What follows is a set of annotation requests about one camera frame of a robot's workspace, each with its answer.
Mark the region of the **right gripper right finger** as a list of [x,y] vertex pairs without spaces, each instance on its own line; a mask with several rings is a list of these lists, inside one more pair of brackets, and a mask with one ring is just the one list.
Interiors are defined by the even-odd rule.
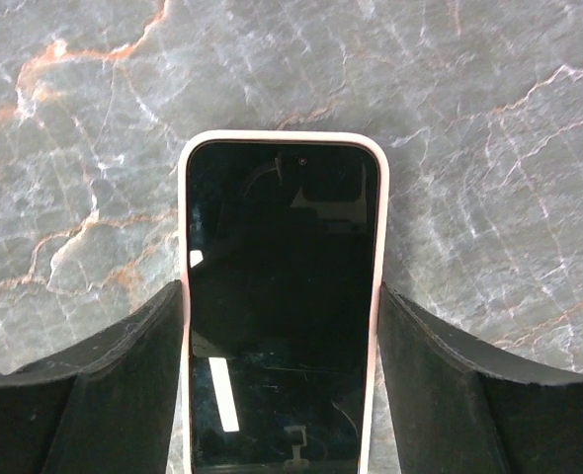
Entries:
[[496,348],[384,284],[378,340],[404,473],[583,473],[583,374]]

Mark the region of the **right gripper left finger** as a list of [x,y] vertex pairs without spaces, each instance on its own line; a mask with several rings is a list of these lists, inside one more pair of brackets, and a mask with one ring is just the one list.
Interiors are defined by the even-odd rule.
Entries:
[[184,319],[166,284],[122,321],[0,374],[0,473],[163,473]]

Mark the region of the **phone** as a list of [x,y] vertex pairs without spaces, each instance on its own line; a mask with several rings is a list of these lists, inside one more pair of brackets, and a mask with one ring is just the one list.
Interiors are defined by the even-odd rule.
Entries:
[[369,468],[389,167],[358,133],[209,130],[179,160],[189,473]]

